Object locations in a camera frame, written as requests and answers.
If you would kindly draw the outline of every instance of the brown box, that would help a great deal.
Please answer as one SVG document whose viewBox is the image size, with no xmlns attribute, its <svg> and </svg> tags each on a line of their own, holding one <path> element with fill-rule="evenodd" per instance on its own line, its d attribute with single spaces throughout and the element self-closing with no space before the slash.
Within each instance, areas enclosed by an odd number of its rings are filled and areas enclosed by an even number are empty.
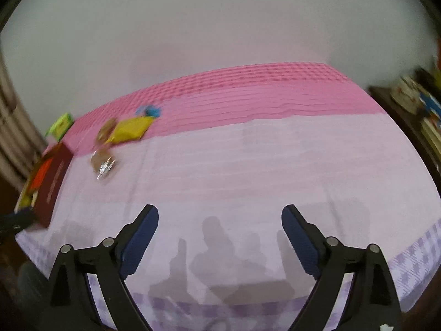
<svg viewBox="0 0 441 331">
<path fill-rule="evenodd" d="M 34 166 L 34 169 L 30 173 L 26 184 L 21 191 L 20 198 L 18 198 L 15 209 L 21 208 L 21 202 L 23 197 L 29 197 L 29 187 L 32 184 L 32 180 L 36 176 L 40 166 L 49 158 L 53 157 L 52 162 L 41 182 L 41 186 L 38 188 L 38 195 L 35 200 L 33 209 L 37 217 L 38 222 L 47 228 L 52 218 L 52 212 L 57 200 L 58 192 L 63 182 L 66 171 L 73 158 L 73 153 L 67 148 L 67 146 L 60 142 L 56 146 L 52 147 L 45 155 L 41 157 L 41 160 Z"/>
</svg>

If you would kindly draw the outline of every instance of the beige curtain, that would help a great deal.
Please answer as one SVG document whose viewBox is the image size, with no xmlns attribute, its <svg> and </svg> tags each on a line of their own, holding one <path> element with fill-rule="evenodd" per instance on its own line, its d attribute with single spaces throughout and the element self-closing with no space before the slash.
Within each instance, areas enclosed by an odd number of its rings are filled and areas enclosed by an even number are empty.
<svg viewBox="0 0 441 331">
<path fill-rule="evenodd" d="M 14 91 L 0 46 L 0 173 L 20 191 L 46 145 Z"/>
</svg>

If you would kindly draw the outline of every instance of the white wall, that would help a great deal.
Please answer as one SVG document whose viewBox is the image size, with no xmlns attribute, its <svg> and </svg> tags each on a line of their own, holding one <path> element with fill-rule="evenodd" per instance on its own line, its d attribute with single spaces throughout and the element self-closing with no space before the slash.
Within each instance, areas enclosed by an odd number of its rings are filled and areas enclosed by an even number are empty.
<svg viewBox="0 0 441 331">
<path fill-rule="evenodd" d="M 41 131 L 63 112 L 221 67 L 326 62 L 362 87 L 427 66 L 418 0 L 23 0 L 0 35 Z"/>
</svg>

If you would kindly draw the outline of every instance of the red-orange object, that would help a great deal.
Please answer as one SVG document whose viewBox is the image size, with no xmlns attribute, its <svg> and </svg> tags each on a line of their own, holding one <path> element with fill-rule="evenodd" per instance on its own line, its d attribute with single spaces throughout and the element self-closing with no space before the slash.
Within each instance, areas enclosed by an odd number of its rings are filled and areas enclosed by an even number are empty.
<svg viewBox="0 0 441 331">
<path fill-rule="evenodd" d="M 43 179 L 45 179 L 45 175 L 49 170 L 49 167 L 52 163 L 52 159 L 53 159 L 53 157 L 44 161 L 44 163 L 39 168 L 37 174 L 35 175 L 34 179 L 32 179 L 32 183 L 30 184 L 30 187 L 28 190 L 35 191 L 41 187 L 41 183 L 43 183 Z"/>
</svg>

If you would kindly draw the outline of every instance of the blue object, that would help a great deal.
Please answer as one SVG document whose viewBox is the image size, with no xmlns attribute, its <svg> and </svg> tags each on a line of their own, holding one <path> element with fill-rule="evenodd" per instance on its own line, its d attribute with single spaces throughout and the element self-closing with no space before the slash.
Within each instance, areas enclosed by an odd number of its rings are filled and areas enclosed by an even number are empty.
<svg viewBox="0 0 441 331">
<path fill-rule="evenodd" d="M 289 207 L 285 207 L 282 211 L 282 226 L 303 269 L 317 280 L 321 275 L 321 270 L 318 267 L 318 250 Z"/>
<path fill-rule="evenodd" d="M 136 110 L 136 115 L 158 118 L 161 115 L 161 108 L 154 105 L 141 106 Z"/>
<path fill-rule="evenodd" d="M 151 206 L 151 209 L 140 222 L 138 229 L 121 252 L 120 275 L 123 280 L 125 280 L 127 276 L 135 273 L 142 257 L 144 256 L 147 246 L 152 240 L 153 234 L 155 234 L 158 222 L 158 209 Z"/>
</svg>

